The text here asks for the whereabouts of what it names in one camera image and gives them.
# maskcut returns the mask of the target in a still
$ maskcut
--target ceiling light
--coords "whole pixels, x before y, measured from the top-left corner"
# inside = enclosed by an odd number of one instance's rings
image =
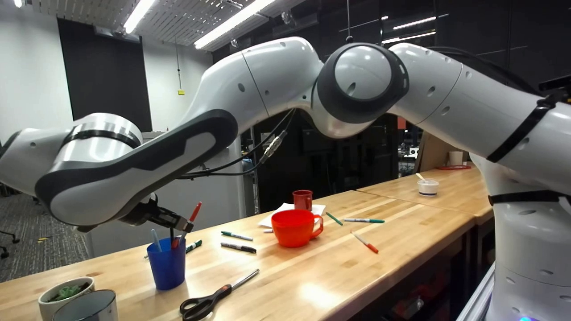
[[[143,19],[145,13],[147,13],[154,2],[155,0],[141,0],[137,3],[135,9],[127,19],[127,22],[125,22],[124,27],[126,33],[130,34],[135,30],[141,19]]]
[[[426,19],[414,21],[414,22],[411,22],[411,23],[405,23],[404,25],[400,25],[400,26],[394,27],[393,30],[397,30],[397,29],[402,29],[402,28],[406,28],[406,27],[418,25],[419,23],[432,21],[432,20],[434,20],[434,19],[436,19],[436,17],[430,17],[430,18],[426,18]]]
[[[234,29],[237,25],[241,24],[242,22],[246,21],[249,17],[256,14],[261,9],[267,7],[270,3],[274,2],[275,0],[256,0],[250,3],[247,7],[244,7],[242,10],[238,11],[235,15],[230,17],[230,19],[224,21],[220,26],[214,28],[214,30],[210,31],[202,38],[198,39],[194,46],[197,49],[205,47],[207,44],[211,43],[212,41],[220,38],[225,33],[229,32],[230,30]]]
[[[399,42],[399,41],[404,41],[404,40],[408,40],[408,39],[426,37],[427,35],[433,35],[433,34],[436,34],[436,31],[433,31],[430,33],[425,33],[425,34],[419,34],[419,35],[411,35],[410,37],[404,37],[404,38],[400,38],[400,37],[391,38],[391,39],[383,40],[383,41],[381,41],[381,43]]]

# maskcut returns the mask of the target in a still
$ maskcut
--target red mug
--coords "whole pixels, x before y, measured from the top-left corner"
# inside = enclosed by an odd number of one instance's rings
[[[319,219],[319,228],[314,231],[316,218]],[[323,218],[306,210],[287,210],[272,216],[272,227],[280,245],[300,247],[321,234]]]
[[[309,190],[299,190],[293,194],[293,207],[296,210],[308,210],[311,212],[313,209],[313,192]]]

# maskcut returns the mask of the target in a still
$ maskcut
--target plant pot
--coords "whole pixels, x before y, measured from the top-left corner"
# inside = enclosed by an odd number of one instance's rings
[[[61,288],[63,287],[72,287],[72,286],[82,286],[85,283],[88,283],[89,286],[85,289],[83,289],[83,291],[67,298],[67,299],[63,299],[60,301],[54,301],[54,302],[49,302],[50,300],[52,300],[55,296],[58,295],[58,292]],[[47,290],[46,292],[44,292],[42,295],[40,295],[40,297],[38,298],[38,304],[39,304],[39,312],[42,315],[42,320],[43,321],[51,321],[52,318],[54,317],[54,314],[56,311],[59,310],[59,308],[63,307],[67,302],[82,296],[84,294],[88,294],[90,292],[95,291],[95,280],[93,278],[90,278],[88,276],[84,276],[82,278],[76,278],[76,279],[71,279],[69,281],[60,283],[56,286],[54,286],[53,288]]]

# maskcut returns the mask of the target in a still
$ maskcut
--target scissors blade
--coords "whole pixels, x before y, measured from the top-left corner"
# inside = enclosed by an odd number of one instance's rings
[[[250,279],[252,279],[256,275],[258,275],[259,272],[260,272],[260,269],[257,268],[256,271],[250,273],[247,277],[237,280],[235,283],[232,284],[232,290],[235,290],[238,287],[240,287],[241,285],[243,285],[244,283],[248,282]]]

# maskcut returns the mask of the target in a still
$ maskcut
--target wooden workbench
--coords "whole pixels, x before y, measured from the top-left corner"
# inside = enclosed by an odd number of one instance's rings
[[[474,216],[477,225],[482,225],[493,217],[493,211],[484,179],[478,168],[474,164],[470,165],[472,168],[469,170],[444,171],[435,168],[422,172],[424,178],[432,178],[440,183],[436,197],[419,194],[419,178],[416,175],[371,185],[358,191],[469,213]]]
[[[0,319],[40,320],[37,299],[51,286],[78,276],[93,276],[97,289],[118,294],[125,320],[180,320],[180,303],[209,295],[249,274],[260,274],[217,305],[215,320],[343,320],[390,289],[473,226],[470,215],[357,191],[314,200],[337,218],[384,219],[384,224],[345,223],[324,216],[324,232],[301,248],[280,247],[258,226],[265,215],[190,233],[203,245],[186,257],[186,282],[157,292],[146,246],[101,256],[24,278],[0,283]],[[228,239],[221,230],[254,237]],[[374,244],[374,254],[349,232]],[[221,248],[220,241],[258,249],[248,254]]]

